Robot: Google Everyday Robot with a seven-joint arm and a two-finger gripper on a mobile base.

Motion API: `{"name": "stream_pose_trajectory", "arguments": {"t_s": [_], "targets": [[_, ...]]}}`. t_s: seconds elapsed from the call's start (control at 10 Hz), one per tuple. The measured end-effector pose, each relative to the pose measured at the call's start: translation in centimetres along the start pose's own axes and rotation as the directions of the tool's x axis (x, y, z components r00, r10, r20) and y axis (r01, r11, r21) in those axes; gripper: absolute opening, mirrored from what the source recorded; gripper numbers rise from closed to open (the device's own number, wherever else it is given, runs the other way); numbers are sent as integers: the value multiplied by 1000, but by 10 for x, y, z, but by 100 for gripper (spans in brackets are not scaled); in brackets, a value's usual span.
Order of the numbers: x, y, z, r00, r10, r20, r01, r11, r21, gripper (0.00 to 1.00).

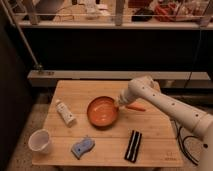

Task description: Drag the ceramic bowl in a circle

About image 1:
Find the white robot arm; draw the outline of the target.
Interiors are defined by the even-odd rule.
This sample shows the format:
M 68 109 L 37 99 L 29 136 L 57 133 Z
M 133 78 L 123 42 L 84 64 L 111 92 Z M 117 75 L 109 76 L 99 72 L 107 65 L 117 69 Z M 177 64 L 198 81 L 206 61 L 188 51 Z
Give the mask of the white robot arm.
M 178 121 L 203 142 L 197 171 L 213 171 L 213 115 L 162 94 L 154 88 L 155 84 L 151 76 L 134 78 L 121 91 L 115 104 L 126 106 L 141 98 Z

